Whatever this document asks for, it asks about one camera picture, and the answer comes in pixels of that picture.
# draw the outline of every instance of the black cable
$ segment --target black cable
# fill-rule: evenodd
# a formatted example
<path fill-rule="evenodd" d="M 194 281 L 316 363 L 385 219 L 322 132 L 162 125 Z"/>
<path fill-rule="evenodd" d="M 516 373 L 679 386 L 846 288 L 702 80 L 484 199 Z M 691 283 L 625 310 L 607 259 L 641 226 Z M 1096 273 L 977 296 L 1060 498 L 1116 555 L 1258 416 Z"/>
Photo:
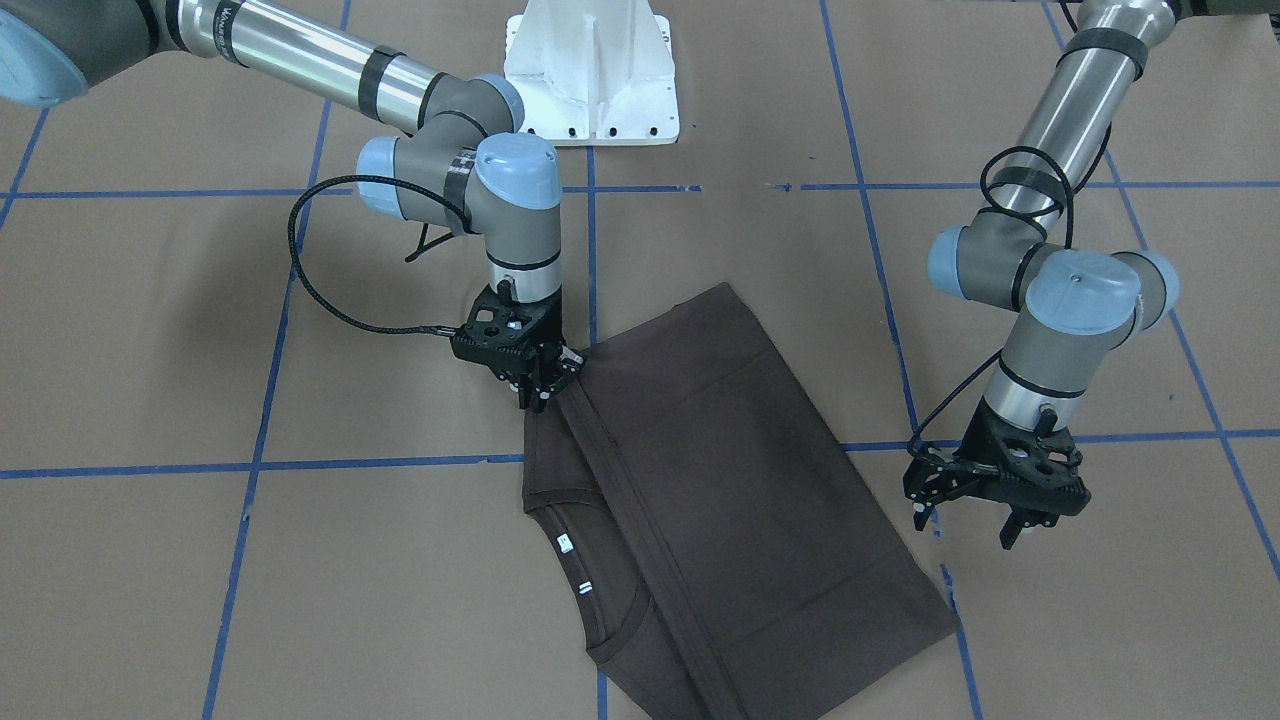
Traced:
<path fill-rule="evenodd" d="M 440 237 L 433 240 L 431 242 L 428 242 L 426 241 L 426 234 L 429 232 L 431 232 L 431 225 L 428 224 L 428 223 L 422 223 L 422 234 L 420 234 L 417 237 L 417 247 L 413 250 L 413 252 L 410 252 L 408 256 L 404 258 L 406 263 L 412 263 L 413 260 L 417 260 L 419 258 L 421 258 L 426 252 L 431 251 L 433 249 L 439 247 L 439 246 L 444 245 L 445 242 L 448 242 L 448 241 L 453 240 L 454 237 L 457 237 L 453 233 L 444 233 Z"/>
<path fill-rule="evenodd" d="M 1066 24 L 1071 27 L 1071 32 L 1080 32 L 1079 26 L 1075 24 L 1075 18 L 1071 17 L 1071 10 L 1066 6 L 1066 0 L 1059 0 L 1059 6 L 1062 8 L 1062 15 L 1066 18 Z"/>
<path fill-rule="evenodd" d="M 347 315 L 342 310 L 338 310 L 337 307 L 334 307 L 333 304 L 330 304 L 328 300 L 325 300 L 316 291 L 315 286 L 311 284 L 311 281 L 307 278 L 306 272 L 302 270 L 302 260 L 298 258 L 298 215 L 302 213 L 302 209 L 306 208 L 307 202 L 310 202 L 311 199 L 315 197 L 316 195 L 320 195 L 321 192 L 324 192 L 325 190 L 329 190 L 330 187 L 333 187 L 335 184 L 346 184 L 346 183 L 349 183 L 349 182 L 369 182 L 369 183 L 374 183 L 374 184 L 390 184 L 390 186 L 394 186 L 394 187 L 401 187 L 401 188 L 408 190 L 411 192 L 416 192 L 416 193 L 419 193 L 419 195 L 421 195 L 421 196 L 424 196 L 424 197 L 426 197 L 429 200 L 439 202 L 442 208 L 444 208 L 449 213 L 453 213 L 453 215 L 456 215 L 458 218 L 458 222 L 463 227 L 467 224 L 465 214 L 463 214 L 463 211 L 462 211 L 461 208 L 458 208 L 453 202 L 449 202 L 448 200 L 445 200 L 444 197 L 436 195 L 435 192 L 431 192 L 430 190 L 426 190 L 422 186 L 413 184 L 411 182 L 406 182 L 406 181 L 402 181 L 399 178 L 389 178 L 389 177 L 383 177 L 383 176 L 340 176 L 340 177 L 337 177 L 337 178 L 329 178 L 326 181 L 317 182 L 316 184 L 308 187 L 307 191 L 303 192 L 298 197 L 298 201 L 293 204 L 293 210 L 289 211 L 289 259 L 293 261 L 293 272 L 298 275 L 298 281 L 302 282 L 302 287 L 306 288 L 307 293 L 316 302 L 319 302 L 321 307 L 324 307 L 325 310 L 328 310 L 329 314 L 332 314 L 334 318 L 338 318 L 343 323 L 347 323 L 348 325 L 360 328 L 360 329 L 362 329 L 365 332 L 380 333 L 380 334 L 434 334 L 434 336 L 440 336 L 440 337 L 453 337 L 453 336 L 456 336 L 458 333 L 458 328 L 449 327 L 449 325 L 415 325 L 415 327 L 407 327 L 407 328 L 385 328 L 385 327 L 381 327 L 381 325 L 371 325 L 369 323 L 362 323 L 362 322 L 352 318 L 351 315 Z M 435 243 L 438 245 L 440 242 L 444 242 L 445 240 L 448 240 L 448 237 L 440 238 L 440 240 L 435 241 Z"/>
<path fill-rule="evenodd" d="M 992 195 L 991 195 L 991 184 L 987 181 L 987 176 L 991 174 L 991 169 L 996 167 L 996 163 L 1004 160 L 1005 158 L 1007 158 L 1010 155 L 1018 154 L 1018 152 L 1025 152 L 1027 155 L 1034 155 L 1034 156 L 1039 158 L 1041 160 L 1043 160 L 1044 164 L 1048 165 L 1051 170 L 1053 170 L 1053 174 L 1057 177 L 1057 181 L 1060 183 L 1062 183 L 1062 205 L 1061 206 L 1059 206 L 1059 204 L 1055 201 L 1048 208 L 1044 208 L 1043 210 L 1037 210 L 1036 213 L 1019 213 L 1018 210 L 1012 210 L 1010 208 L 1005 208 L 1000 202 L 996 202 L 996 199 L 992 197 Z M 1066 177 L 1066 170 L 1064 170 L 1062 167 L 1057 164 L 1057 160 L 1055 160 L 1053 156 L 1050 155 L 1048 152 L 1044 152 L 1039 147 L 1032 147 L 1029 145 L 1015 145 L 1012 147 L 1007 147 L 1005 150 L 1001 150 L 991 160 L 988 160 L 987 164 L 982 168 L 982 174 L 978 177 L 978 190 L 982 191 L 983 199 L 992 208 L 1000 209 L 1001 213 L 1004 213 L 1004 214 L 1006 214 L 1009 217 L 1018 218 L 1018 219 L 1025 220 L 1025 222 L 1034 222 L 1036 224 L 1039 224 L 1036 220 L 1036 218 L 1041 218 L 1041 217 L 1048 215 L 1050 213 L 1056 213 L 1056 211 L 1061 210 L 1066 215 L 1066 237 L 1062 240 L 1062 247 L 1066 247 L 1068 250 L 1070 250 L 1071 241 L 1075 237 L 1075 188 L 1071 187 L 1071 178 Z"/>
<path fill-rule="evenodd" d="M 929 413 L 929 415 L 924 418 L 924 421 L 920 423 L 920 427 L 916 428 L 914 433 L 911 433 L 911 439 L 906 441 L 908 450 L 913 450 L 918 446 L 918 443 L 920 442 L 920 436 L 924 434 L 924 428 L 929 427 L 929 423 L 932 423 L 934 418 L 937 418 L 943 410 L 946 410 L 947 405 L 951 405 L 951 401 L 959 397 L 960 393 L 964 392 L 964 388 L 973 384 L 973 380 L 978 379 L 978 375 L 986 372 L 987 368 L 992 366 L 997 359 L 1000 359 L 998 350 L 991 357 L 983 360 L 982 365 L 978 365 L 977 370 L 969 373 L 968 378 L 960 380 L 960 384 L 957 384 L 956 388 L 951 391 L 951 395 L 946 396 L 942 400 L 942 402 L 940 402 L 938 406 L 933 409 L 933 413 Z"/>
<path fill-rule="evenodd" d="M 1106 135 L 1102 136 L 1102 142 L 1098 143 L 1098 151 L 1097 151 L 1096 155 L 1093 155 L 1093 163 L 1089 165 L 1089 170 L 1087 173 L 1084 173 L 1084 177 L 1080 178 L 1080 184 L 1075 186 L 1075 188 L 1073 190 L 1073 192 L 1078 193 L 1082 190 L 1084 190 L 1084 186 L 1089 184 L 1089 178 L 1093 177 L 1093 170 L 1097 170 L 1098 169 L 1098 164 L 1102 163 L 1102 155 L 1106 154 L 1106 151 L 1107 151 L 1107 143 L 1108 142 L 1111 142 L 1111 126 L 1110 124 L 1107 126 Z"/>

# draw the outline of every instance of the floor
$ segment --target floor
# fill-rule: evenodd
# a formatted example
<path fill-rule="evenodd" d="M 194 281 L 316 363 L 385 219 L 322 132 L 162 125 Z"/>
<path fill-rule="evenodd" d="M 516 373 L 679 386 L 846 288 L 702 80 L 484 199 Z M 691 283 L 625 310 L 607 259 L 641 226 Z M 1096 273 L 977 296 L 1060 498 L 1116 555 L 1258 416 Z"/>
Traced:
<path fill-rule="evenodd" d="M 520 0 L 293 0 L 470 77 Z M 1280 702 L 1280 49 L 1265 17 L 1152 53 L 1078 242 L 1183 275 L 1073 424 L 1092 505 L 1001 551 L 1001 507 L 900 497 L 902 441 L 1012 316 L 928 287 L 1064 40 L 1055 4 L 676 3 L 677 145 L 561 154 L 585 345 L 721 281 L 760 316 L 963 619 L 852 719 L 1252 719 Z M 0 106 L 0 716 L 613 719 L 520 512 L 521 416 L 435 338 L 362 334 L 288 283 L 285 214 L 385 128 L 227 63 L 152 59 Z M 349 192 L 315 282 L 453 323 L 480 243 Z M 931 434 L 955 441 L 975 393 Z"/>

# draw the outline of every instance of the blue joint cap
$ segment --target blue joint cap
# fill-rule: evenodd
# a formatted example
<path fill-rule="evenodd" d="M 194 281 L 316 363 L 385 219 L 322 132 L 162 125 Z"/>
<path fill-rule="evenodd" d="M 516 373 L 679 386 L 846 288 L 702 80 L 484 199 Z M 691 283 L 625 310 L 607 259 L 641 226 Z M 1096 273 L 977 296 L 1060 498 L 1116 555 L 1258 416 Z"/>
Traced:
<path fill-rule="evenodd" d="M 1110 255 L 1061 250 L 1048 256 L 1027 288 L 1027 310 L 1044 327 L 1065 334 L 1097 336 L 1133 316 L 1142 281 Z"/>
<path fill-rule="evenodd" d="M 0 10 L 0 97 L 52 108 L 88 92 L 76 63 L 37 29 Z"/>
<path fill-rule="evenodd" d="M 356 173 L 361 176 L 396 177 L 396 140 L 394 137 L 375 137 L 365 143 L 356 160 Z M 404 219 L 399 208 L 399 196 L 396 195 L 396 186 L 358 182 L 360 199 L 384 215 Z"/>
<path fill-rule="evenodd" d="M 1178 278 L 1178 270 L 1174 269 L 1174 264 L 1166 260 L 1164 255 L 1149 250 L 1135 250 L 1133 254 L 1146 258 L 1148 263 L 1156 266 L 1156 272 L 1165 281 L 1165 306 L 1160 309 L 1160 316 L 1156 318 L 1156 323 L 1158 323 L 1178 304 L 1178 299 L 1183 293 L 1183 281 Z"/>
<path fill-rule="evenodd" d="M 472 79 L 479 79 L 492 85 L 493 88 L 502 95 L 502 99 L 507 101 L 507 109 L 511 110 L 512 131 L 518 131 L 525 124 L 525 100 L 520 96 L 520 91 L 516 90 L 516 86 L 511 85 L 507 78 L 493 73 L 485 73 L 483 76 L 476 76 Z"/>
<path fill-rule="evenodd" d="M 556 147 L 525 132 L 484 138 L 476 147 L 475 173 L 489 192 L 527 210 L 550 210 L 564 192 Z"/>
<path fill-rule="evenodd" d="M 938 233 L 937 240 L 933 241 L 933 247 L 929 249 L 929 260 L 925 272 L 933 287 L 947 295 L 968 300 L 964 296 L 964 290 L 960 288 L 960 259 L 957 252 L 960 250 L 961 232 L 964 232 L 963 225 L 952 225 Z"/>

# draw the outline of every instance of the silver arm tube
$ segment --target silver arm tube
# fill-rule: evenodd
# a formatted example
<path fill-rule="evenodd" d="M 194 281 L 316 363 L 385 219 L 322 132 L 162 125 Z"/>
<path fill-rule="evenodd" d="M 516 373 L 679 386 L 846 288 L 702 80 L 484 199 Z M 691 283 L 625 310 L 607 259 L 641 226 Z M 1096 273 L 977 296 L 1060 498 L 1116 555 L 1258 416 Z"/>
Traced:
<path fill-rule="evenodd" d="M 421 124 L 433 81 L 448 77 L 265 0 L 180 0 L 177 19 L 180 41 L 195 55 L 221 55 L 408 133 Z"/>
<path fill-rule="evenodd" d="M 1164 42 L 1175 22 L 1174 12 L 1164 0 L 1087 0 L 1080 6 L 1082 33 L 1096 28 L 1120 31 L 1148 49 Z M 1074 187 L 1084 177 L 1107 126 L 1137 78 L 1134 63 L 1115 50 L 1089 47 L 1065 55 L 1018 145 L 1048 152 Z M 1021 152 L 1011 155 L 1005 167 L 1053 174 L 1043 160 Z M 1053 205 L 1052 199 L 1023 184 L 997 187 L 992 196 L 1019 213 L 1039 213 Z M 1050 229 L 1059 215 L 1050 213 L 1038 222 Z"/>

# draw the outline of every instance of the cloth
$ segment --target cloth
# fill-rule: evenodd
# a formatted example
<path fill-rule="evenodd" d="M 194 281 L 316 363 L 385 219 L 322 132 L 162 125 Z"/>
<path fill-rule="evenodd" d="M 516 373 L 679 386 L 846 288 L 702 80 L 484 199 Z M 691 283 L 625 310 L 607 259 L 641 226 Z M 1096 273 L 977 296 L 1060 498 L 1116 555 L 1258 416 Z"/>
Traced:
<path fill-rule="evenodd" d="M 658 720 L 812 720 L 955 618 L 727 286 L 591 348 L 525 427 L 586 651 Z"/>

